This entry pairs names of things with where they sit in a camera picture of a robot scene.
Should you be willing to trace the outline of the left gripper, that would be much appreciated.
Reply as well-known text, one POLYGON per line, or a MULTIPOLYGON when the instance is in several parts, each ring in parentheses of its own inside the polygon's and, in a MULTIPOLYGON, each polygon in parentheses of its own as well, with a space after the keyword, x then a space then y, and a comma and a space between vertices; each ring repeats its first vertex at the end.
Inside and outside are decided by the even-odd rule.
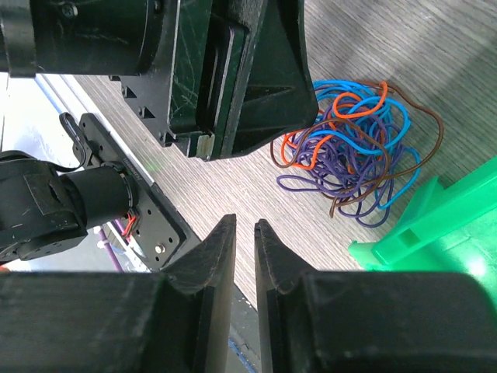
POLYGON ((147 129, 168 144, 196 115, 209 1, 3 1, 1 70, 108 75, 147 129))

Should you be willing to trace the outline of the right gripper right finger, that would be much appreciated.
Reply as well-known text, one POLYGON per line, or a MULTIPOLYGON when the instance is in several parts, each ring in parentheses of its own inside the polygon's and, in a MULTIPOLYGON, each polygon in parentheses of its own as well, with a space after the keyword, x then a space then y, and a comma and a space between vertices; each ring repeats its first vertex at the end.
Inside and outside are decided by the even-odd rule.
POLYGON ((255 225, 264 372, 494 372, 496 311, 466 274, 323 271, 255 225))

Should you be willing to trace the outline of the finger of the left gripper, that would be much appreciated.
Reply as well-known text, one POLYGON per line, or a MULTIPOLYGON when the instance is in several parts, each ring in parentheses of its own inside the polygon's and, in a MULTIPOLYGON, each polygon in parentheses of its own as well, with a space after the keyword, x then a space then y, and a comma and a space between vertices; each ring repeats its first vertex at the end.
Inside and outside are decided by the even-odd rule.
POLYGON ((215 1, 202 69, 196 157, 241 157, 309 127, 318 112, 302 1, 215 1))

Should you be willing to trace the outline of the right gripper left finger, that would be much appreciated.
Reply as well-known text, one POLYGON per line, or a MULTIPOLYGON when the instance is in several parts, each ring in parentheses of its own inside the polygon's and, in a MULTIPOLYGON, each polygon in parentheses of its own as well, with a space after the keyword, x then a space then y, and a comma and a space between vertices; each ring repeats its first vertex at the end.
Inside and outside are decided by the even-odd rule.
POLYGON ((222 372, 236 217, 163 271, 1 277, 3 372, 222 372))

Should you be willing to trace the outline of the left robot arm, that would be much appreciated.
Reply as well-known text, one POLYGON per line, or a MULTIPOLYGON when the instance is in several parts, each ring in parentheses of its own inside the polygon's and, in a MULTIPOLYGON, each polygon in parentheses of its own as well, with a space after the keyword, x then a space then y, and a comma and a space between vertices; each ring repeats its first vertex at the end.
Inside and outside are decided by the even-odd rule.
MULTIPOLYGON (((301 1, 3 1, 1 70, 106 75, 160 145, 205 161, 247 155, 318 112, 301 1)), ((59 121, 76 166, 1 154, 3 263, 71 249, 118 218, 152 270, 193 243, 95 115, 59 121)))

